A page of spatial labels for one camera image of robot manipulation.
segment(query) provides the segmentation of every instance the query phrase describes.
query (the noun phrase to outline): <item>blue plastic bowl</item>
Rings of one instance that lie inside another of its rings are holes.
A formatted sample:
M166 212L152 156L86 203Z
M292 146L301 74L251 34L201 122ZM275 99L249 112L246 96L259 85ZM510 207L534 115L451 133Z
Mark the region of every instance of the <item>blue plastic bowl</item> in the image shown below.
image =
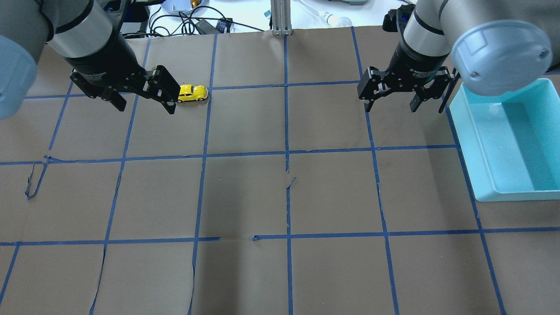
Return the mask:
M461 85L450 110L478 201L560 199L560 98L549 79L500 96Z

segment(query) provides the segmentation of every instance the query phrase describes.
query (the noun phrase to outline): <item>yellow toy car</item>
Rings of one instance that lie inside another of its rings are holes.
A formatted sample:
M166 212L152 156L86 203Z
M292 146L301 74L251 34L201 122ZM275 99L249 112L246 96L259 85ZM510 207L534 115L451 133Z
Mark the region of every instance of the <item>yellow toy car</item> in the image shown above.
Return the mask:
M208 89L203 85L193 86L192 84L181 85L177 103L184 101L203 101L208 97Z

